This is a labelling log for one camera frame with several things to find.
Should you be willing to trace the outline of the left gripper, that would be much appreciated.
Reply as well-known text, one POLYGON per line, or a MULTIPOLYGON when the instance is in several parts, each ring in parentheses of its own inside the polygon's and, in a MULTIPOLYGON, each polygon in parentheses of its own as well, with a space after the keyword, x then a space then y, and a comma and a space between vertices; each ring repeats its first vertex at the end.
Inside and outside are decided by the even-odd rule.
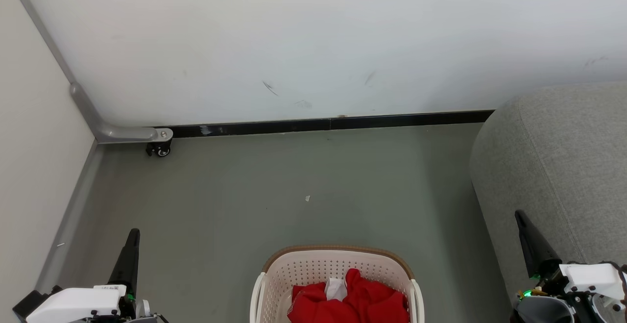
POLYGON ((153 312, 147 300, 136 300, 141 232, 130 230, 108 285, 125 285, 127 294, 119 291, 89 291, 91 309, 88 323, 167 323, 163 314, 153 312))

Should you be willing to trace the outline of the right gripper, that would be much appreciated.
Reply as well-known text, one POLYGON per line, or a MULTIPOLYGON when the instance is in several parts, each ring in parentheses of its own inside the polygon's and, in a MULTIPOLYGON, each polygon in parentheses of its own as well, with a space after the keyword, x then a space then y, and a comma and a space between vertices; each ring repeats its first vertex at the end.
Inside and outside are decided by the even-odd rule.
POLYGON ((596 294, 571 285, 559 267, 562 260, 531 219, 523 210, 514 216, 527 274, 539 282, 519 291, 509 323, 596 323, 596 294))

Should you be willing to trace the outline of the red garment with striped cuff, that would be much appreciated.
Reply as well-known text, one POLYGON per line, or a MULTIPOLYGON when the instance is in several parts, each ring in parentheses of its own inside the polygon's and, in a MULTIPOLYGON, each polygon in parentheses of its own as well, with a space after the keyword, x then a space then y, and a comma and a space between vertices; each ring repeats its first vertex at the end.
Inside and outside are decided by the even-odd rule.
POLYGON ((347 296, 342 302, 356 314, 358 323, 410 323, 405 294, 367 280, 358 269, 348 270, 345 285, 347 296))

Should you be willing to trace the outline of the grey fabric sofa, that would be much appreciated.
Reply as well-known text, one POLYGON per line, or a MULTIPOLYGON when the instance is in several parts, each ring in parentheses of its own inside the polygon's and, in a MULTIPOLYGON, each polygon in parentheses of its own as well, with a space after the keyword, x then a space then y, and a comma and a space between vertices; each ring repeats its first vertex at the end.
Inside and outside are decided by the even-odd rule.
POLYGON ((481 127, 470 175, 508 301, 534 284, 517 210, 565 263, 627 265, 627 80, 509 100, 481 127))

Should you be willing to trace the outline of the black caster wheel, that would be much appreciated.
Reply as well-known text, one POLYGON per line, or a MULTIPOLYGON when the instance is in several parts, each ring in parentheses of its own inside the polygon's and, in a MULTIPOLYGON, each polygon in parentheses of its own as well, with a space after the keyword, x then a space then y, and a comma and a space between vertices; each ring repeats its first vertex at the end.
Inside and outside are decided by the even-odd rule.
POLYGON ((146 145, 146 153, 149 157, 156 155, 157 157, 166 157, 171 150, 172 140, 159 143, 150 143, 146 145))

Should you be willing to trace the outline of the grey partition leg with caster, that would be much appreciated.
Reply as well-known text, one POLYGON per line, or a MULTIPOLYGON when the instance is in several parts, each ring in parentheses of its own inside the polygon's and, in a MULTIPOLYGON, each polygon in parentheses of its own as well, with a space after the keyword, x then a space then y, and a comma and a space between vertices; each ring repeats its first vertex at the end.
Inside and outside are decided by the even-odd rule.
POLYGON ((170 142, 174 137, 174 131, 169 128, 152 127, 124 127, 107 122, 98 112, 96 106, 90 99, 87 91, 78 83, 67 64, 63 54, 55 43, 53 37, 47 30, 43 20, 37 13, 31 0, 20 0, 25 12, 36 26, 45 44, 52 53, 58 66, 60 66, 67 80, 69 80, 69 95, 74 101, 78 111, 80 111, 91 133, 98 144, 163 144, 170 142))

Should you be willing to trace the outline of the cream perforated laundry basket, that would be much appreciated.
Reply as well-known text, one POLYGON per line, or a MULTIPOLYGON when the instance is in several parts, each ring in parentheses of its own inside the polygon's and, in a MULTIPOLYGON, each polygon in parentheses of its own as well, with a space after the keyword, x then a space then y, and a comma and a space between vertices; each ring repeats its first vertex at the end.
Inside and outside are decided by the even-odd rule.
POLYGON ((288 323, 293 286, 343 280, 350 269, 404 294, 409 322, 425 323, 423 296, 410 266, 390 251, 355 246, 293 246, 276 252, 255 281, 249 323, 288 323))

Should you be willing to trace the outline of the white cloth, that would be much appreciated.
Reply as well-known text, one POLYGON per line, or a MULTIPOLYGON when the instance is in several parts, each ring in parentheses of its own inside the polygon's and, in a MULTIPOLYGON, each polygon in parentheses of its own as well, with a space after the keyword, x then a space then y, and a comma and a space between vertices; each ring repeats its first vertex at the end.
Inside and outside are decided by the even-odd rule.
POLYGON ((328 301, 343 301, 348 295, 346 281, 340 278, 330 277, 325 283, 324 292, 328 301))

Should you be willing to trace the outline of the black baseboard strip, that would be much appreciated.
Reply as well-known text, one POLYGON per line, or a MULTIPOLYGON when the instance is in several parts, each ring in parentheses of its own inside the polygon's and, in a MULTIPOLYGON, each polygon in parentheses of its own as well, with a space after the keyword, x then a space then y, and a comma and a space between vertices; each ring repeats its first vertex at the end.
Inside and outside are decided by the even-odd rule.
POLYGON ((327 119, 251 122, 245 124, 200 124, 170 126, 174 138, 226 137, 341 129, 396 128, 404 126, 482 124, 492 109, 446 113, 336 117, 327 119))

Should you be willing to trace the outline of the grey partition bottom rail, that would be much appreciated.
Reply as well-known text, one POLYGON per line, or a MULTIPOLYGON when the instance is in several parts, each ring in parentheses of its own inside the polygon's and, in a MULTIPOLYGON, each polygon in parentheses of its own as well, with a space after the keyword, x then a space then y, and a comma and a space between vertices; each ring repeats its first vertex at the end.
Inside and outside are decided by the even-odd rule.
POLYGON ((54 285, 64 287, 76 281, 72 276, 80 268, 80 262, 87 252, 87 241, 82 239, 85 212, 103 155, 103 147, 94 142, 34 287, 40 292, 49 293, 54 285), (66 244, 57 248, 56 245, 60 243, 66 244))

